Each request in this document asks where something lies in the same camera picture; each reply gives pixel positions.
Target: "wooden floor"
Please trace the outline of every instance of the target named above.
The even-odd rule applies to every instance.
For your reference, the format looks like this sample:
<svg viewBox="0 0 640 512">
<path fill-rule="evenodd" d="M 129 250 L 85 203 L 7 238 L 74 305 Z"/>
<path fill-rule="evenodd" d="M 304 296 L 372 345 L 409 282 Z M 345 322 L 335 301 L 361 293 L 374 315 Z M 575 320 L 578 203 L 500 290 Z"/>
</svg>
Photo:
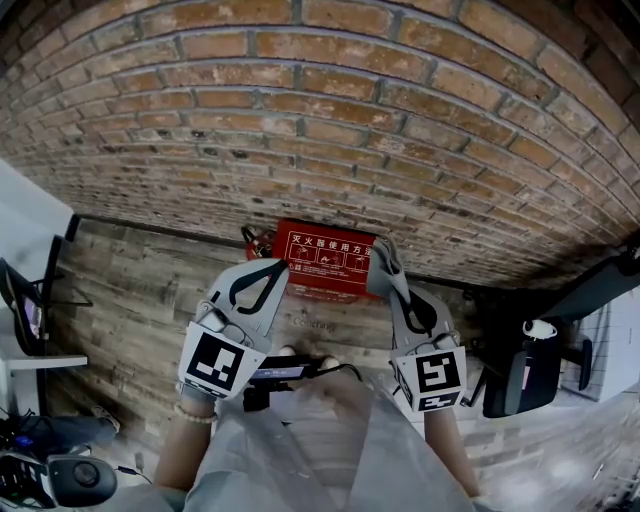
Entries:
<svg viewBox="0 0 640 512">
<path fill-rule="evenodd" d="M 244 251 L 202 241 L 83 221 L 65 248 L 60 298 L 82 291 L 95 307 L 54 312 L 52 351 L 85 353 L 87 368 L 51 372 L 52 412 L 87 413 L 99 404 L 121 421 L 117 441 L 100 456 L 151 476 L 176 400 L 185 327 L 216 276 L 244 261 Z M 477 333 L 460 292 L 432 287 L 449 305 L 463 339 Z M 330 305 L 285 297 L 274 322 L 274 350 L 291 344 L 332 353 L 388 376 L 391 319 L 379 301 Z M 470 384 L 477 363 L 469 360 Z M 596 510 L 640 464 L 637 395 L 588 407 L 546 407 L 488 421 L 479 409 L 456 410 L 485 493 L 505 510 Z M 604 469 L 594 481 L 598 467 Z M 138 483 L 126 477 L 126 483 Z"/>
</svg>

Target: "black cable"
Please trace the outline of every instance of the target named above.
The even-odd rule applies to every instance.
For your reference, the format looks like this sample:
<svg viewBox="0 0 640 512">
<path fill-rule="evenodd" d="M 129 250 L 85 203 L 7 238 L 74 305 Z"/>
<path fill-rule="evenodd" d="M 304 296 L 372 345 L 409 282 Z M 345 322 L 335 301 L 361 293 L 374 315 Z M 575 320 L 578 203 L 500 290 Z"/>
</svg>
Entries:
<svg viewBox="0 0 640 512">
<path fill-rule="evenodd" d="M 138 471 L 136 471 L 135 469 L 131 469 L 131 468 L 127 468 L 125 466 L 118 466 L 116 468 L 116 471 L 120 471 L 120 473 L 124 473 L 125 475 L 134 475 L 134 476 L 141 476 L 142 478 L 144 478 L 147 482 L 151 483 L 151 480 L 149 480 L 146 476 L 144 476 L 142 473 L 139 473 Z"/>
<path fill-rule="evenodd" d="M 358 371 L 358 369 L 352 364 L 340 364 L 335 368 L 329 368 L 328 370 L 321 370 L 318 373 L 316 373 L 316 376 L 319 377 L 320 375 L 326 375 L 327 373 L 337 372 L 338 370 L 342 370 L 343 368 L 349 368 L 353 373 L 356 374 L 356 377 L 358 378 L 358 380 L 362 382 L 362 375 L 360 375 L 360 372 Z"/>
</svg>

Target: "white wall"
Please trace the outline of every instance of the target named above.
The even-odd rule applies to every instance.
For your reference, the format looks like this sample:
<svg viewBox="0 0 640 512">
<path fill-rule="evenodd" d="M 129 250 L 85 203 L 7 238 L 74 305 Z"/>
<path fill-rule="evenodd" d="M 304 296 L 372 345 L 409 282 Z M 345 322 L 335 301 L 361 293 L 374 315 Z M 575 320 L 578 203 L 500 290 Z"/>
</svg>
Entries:
<svg viewBox="0 0 640 512">
<path fill-rule="evenodd" d="M 27 279 L 44 276 L 53 236 L 64 237 L 72 215 L 0 159 L 0 256 Z"/>
</svg>

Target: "bracelet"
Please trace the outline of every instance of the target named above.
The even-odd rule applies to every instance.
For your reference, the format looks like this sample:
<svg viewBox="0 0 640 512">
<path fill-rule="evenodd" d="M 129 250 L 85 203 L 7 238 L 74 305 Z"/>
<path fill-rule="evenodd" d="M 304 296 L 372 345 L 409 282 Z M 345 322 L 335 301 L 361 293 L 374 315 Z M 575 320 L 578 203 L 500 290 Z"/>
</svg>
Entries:
<svg viewBox="0 0 640 512">
<path fill-rule="evenodd" d="M 203 425 L 211 425 L 218 419 L 218 415 L 215 412 L 213 413 L 213 416 L 209 416 L 208 418 L 202 418 L 200 416 L 187 414 L 186 412 L 184 412 L 184 409 L 180 407 L 180 404 L 175 404 L 173 406 L 173 412 L 175 412 L 182 419 L 190 421 L 191 423 L 201 423 Z"/>
</svg>

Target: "brick wall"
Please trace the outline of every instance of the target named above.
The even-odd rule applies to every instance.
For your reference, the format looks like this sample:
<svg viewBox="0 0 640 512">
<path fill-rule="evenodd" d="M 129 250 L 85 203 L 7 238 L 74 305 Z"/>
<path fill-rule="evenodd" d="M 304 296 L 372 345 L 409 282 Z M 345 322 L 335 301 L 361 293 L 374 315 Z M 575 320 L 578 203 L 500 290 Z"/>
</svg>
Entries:
<svg viewBox="0 0 640 512">
<path fill-rule="evenodd" d="M 590 0 L 17 2 L 0 155 L 81 214 L 234 239 L 295 216 L 546 284 L 638 228 L 616 29 Z"/>
</svg>

